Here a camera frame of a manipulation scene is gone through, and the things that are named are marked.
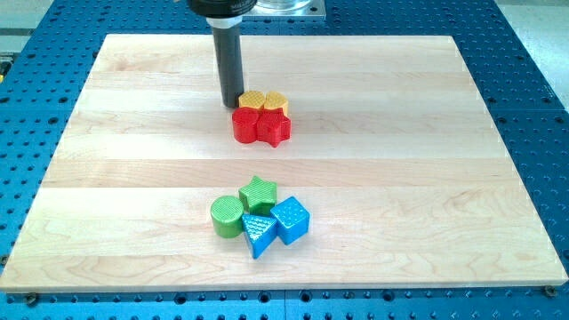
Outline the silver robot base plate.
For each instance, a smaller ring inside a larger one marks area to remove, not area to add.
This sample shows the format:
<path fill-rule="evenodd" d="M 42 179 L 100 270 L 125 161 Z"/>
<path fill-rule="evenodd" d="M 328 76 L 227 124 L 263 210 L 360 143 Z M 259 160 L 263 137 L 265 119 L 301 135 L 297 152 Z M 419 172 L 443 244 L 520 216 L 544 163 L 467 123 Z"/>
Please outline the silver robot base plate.
<path fill-rule="evenodd" d="M 258 0 L 244 20 L 322 21 L 325 17 L 325 0 Z"/>

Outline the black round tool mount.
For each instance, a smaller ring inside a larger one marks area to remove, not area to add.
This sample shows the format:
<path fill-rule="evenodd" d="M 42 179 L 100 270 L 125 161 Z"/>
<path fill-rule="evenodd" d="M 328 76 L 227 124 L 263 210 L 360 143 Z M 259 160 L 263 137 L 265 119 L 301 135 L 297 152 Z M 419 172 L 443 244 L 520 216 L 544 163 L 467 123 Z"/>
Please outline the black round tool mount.
<path fill-rule="evenodd" d="M 228 19 L 248 13 L 257 0 L 188 0 L 189 9 L 197 15 Z"/>

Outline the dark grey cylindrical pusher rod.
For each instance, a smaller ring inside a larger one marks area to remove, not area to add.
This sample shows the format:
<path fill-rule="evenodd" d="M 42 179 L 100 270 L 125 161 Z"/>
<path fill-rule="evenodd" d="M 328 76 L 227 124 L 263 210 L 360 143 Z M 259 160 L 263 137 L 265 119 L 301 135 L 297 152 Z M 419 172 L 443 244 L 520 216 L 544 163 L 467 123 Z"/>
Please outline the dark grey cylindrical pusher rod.
<path fill-rule="evenodd" d="M 227 108 L 236 108 L 238 97 L 244 92 L 240 42 L 241 22 L 241 16 L 225 19 L 211 18 L 222 101 Z"/>

